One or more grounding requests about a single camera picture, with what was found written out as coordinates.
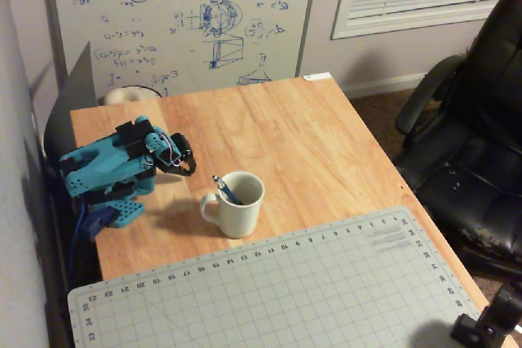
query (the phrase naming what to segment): white mug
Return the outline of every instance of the white mug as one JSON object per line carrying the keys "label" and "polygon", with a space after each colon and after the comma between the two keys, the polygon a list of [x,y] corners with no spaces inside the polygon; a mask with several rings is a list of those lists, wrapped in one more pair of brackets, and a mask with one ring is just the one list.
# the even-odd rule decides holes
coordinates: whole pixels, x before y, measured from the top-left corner
{"label": "white mug", "polygon": [[[218,226],[232,238],[249,236],[254,231],[259,216],[259,207],[264,196],[264,185],[258,176],[245,171],[235,171],[225,175],[222,180],[228,185],[233,195],[243,205],[233,204],[221,191],[204,196],[199,203],[201,216]],[[218,216],[208,214],[205,207],[211,201],[218,202]]]}

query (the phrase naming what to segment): wall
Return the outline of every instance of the wall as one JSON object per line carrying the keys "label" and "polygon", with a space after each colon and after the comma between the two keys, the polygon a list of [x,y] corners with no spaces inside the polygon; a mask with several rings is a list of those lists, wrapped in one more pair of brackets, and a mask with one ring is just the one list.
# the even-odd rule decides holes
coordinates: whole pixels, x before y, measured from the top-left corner
{"label": "wall", "polygon": [[58,96],[44,0],[10,0],[40,133]]}
{"label": "wall", "polygon": [[338,0],[313,0],[301,75],[329,71],[348,96],[413,88],[438,61],[463,53],[483,21],[330,40]]}
{"label": "wall", "polygon": [[8,0],[0,0],[0,346],[48,346],[46,293],[29,201],[38,150],[28,82]]}

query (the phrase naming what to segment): wooden table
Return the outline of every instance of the wooden table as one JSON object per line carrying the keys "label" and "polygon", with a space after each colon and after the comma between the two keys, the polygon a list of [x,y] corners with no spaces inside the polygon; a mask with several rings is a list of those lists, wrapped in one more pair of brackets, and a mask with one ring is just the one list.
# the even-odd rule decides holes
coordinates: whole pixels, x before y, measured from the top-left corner
{"label": "wooden table", "polygon": [[[487,302],[334,79],[301,78],[72,112],[78,146],[146,115],[184,134],[197,171],[158,174],[145,213],[96,237],[105,280],[324,222],[406,205],[481,309]],[[198,212],[212,174],[247,170],[266,193],[255,232],[224,237]]]}

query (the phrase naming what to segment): gray cutting mat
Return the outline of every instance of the gray cutting mat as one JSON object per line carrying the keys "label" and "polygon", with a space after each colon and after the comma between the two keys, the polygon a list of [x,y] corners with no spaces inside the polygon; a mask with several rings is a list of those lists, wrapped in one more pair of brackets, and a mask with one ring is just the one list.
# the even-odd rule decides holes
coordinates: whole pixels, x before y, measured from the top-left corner
{"label": "gray cutting mat", "polygon": [[76,347],[455,346],[479,313],[414,216],[378,211],[74,289]]}

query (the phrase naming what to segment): pen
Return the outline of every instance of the pen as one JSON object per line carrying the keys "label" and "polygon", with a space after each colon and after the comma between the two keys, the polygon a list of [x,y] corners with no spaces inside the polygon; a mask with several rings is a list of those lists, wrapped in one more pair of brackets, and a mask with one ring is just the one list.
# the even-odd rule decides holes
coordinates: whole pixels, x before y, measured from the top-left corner
{"label": "pen", "polygon": [[220,177],[218,177],[217,175],[213,175],[212,179],[218,186],[218,189],[222,191],[225,195],[227,195],[232,203],[234,203],[235,205],[243,205],[243,203],[241,203],[239,199],[234,196],[230,188]]}

